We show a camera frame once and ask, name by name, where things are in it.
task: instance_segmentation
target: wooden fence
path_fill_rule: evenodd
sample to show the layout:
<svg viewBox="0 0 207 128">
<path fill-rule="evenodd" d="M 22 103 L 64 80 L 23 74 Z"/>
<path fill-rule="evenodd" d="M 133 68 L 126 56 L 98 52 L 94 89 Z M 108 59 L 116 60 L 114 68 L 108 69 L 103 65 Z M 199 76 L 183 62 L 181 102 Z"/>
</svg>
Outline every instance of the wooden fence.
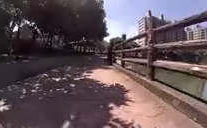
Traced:
<svg viewBox="0 0 207 128">
<path fill-rule="evenodd" d="M 147 66 L 147 75 L 146 77 L 150 80 L 154 80 L 155 77 L 155 68 L 163 68 L 167 70 L 182 72 L 185 74 L 190 74 L 200 78 L 207 79 L 207 65 L 198 65 L 198 64 L 189 64 L 184 62 L 174 62 L 174 61 L 164 61 L 158 60 L 157 53 L 164 50 L 178 50 L 178 49 L 207 49 L 207 39 L 206 40 L 191 40 L 191 41 L 178 41 L 170 43 L 160 43 L 156 44 L 155 36 L 157 34 L 166 32 L 168 30 L 187 27 L 193 24 L 206 22 L 207 21 L 207 11 L 193 15 L 191 17 L 185 18 L 181 21 L 167 24 L 158 28 L 153 28 L 153 17 L 149 17 L 148 26 L 149 29 L 147 32 L 139 34 L 135 37 L 126 39 L 123 36 L 123 41 L 115 46 L 111 43 L 111 48 L 108 49 L 108 59 L 109 62 L 115 62 L 116 59 L 121 60 L 121 66 L 125 66 L 125 62 L 132 62 L 141 65 Z M 134 49 L 124 49 L 124 45 L 136 39 L 146 37 L 147 46 L 134 48 Z M 129 58 L 128 54 L 133 53 L 137 54 L 139 52 L 146 52 L 147 59 L 140 58 Z"/>
</svg>

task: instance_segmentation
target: concrete wall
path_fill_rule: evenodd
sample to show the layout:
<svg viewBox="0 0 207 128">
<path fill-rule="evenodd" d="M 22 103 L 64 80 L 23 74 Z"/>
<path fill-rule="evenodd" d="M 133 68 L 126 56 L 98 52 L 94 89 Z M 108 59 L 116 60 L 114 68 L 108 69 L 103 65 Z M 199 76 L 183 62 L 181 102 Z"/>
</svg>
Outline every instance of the concrete wall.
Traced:
<svg viewBox="0 0 207 128">
<path fill-rule="evenodd" d="M 0 63 L 0 88 L 13 84 L 32 75 L 42 73 L 48 69 L 64 65 L 64 57 L 45 58 L 31 60 L 28 62 L 19 62 L 15 64 Z"/>
</svg>

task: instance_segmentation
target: paved path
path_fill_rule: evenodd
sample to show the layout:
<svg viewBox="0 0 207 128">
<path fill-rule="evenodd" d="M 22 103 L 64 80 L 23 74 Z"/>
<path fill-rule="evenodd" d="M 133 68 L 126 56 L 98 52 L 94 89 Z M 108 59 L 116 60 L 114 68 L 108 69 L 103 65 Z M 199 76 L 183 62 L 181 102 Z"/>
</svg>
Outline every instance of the paved path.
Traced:
<svg viewBox="0 0 207 128">
<path fill-rule="evenodd" d="M 1 89 L 0 122 L 4 128 L 201 128 L 95 56 L 68 57 L 64 67 Z"/>
</svg>

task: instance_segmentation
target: tall building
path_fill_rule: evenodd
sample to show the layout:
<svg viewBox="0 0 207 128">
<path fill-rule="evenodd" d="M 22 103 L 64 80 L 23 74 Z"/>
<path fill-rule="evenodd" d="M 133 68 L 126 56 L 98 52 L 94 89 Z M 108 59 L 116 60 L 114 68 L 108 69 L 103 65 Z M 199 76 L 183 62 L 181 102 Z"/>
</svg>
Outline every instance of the tall building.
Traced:
<svg viewBox="0 0 207 128">
<path fill-rule="evenodd" d="M 187 28 L 187 40 L 207 39 L 207 28 L 197 25 L 195 28 Z"/>
<path fill-rule="evenodd" d="M 148 11 L 146 16 L 144 16 L 142 19 L 138 21 L 139 34 L 144 33 L 149 29 L 148 21 L 150 16 L 152 16 L 151 11 Z M 170 21 L 166 21 L 163 15 L 161 15 L 160 18 L 152 16 L 152 20 L 153 20 L 153 28 L 157 28 L 171 23 Z M 156 35 L 156 43 L 167 43 L 167 42 L 175 42 L 175 41 L 183 41 L 183 40 L 186 40 L 184 27 L 172 29 Z M 146 38 L 142 38 L 139 40 L 139 45 L 144 46 L 146 45 L 146 43 L 147 43 Z"/>
</svg>

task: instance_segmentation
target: sky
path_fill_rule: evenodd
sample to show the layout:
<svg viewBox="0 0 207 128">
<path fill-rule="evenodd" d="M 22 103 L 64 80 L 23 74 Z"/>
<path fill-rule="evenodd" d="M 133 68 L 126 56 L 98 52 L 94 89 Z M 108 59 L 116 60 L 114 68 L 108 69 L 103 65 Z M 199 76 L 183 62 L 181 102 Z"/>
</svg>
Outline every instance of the sky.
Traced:
<svg viewBox="0 0 207 128">
<path fill-rule="evenodd" d="M 159 17 L 164 14 L 166 20 L 174 21 L 207 10 L 207 0 L 105 0 L 106 21 L 109 36 L 105 40 L 127 34 L 138 34 L 138 20 L 148 10 Z"/>
</svg>

